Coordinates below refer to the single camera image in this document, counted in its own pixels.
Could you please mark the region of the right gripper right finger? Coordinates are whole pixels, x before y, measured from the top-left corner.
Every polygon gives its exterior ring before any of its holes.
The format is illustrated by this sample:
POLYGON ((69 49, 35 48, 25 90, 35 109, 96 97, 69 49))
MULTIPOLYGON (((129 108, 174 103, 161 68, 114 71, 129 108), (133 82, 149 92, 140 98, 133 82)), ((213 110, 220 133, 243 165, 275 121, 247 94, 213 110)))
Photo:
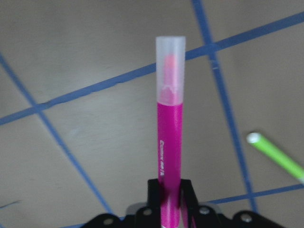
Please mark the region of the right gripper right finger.
POLYGON ((185 228, 196 228, 199 203, 191 180, 182 179, 180 183, 180 209, 182 224, 185 228))

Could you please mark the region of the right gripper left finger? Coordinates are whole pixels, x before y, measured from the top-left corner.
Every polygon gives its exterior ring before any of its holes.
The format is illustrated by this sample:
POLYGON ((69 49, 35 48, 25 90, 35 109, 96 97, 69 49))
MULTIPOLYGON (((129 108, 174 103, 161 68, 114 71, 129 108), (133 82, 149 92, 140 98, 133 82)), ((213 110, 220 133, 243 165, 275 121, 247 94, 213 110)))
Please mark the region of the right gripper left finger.
POLYGON ((158 179, 148 180, 147 227, 161 227, 161 188, 158 179))

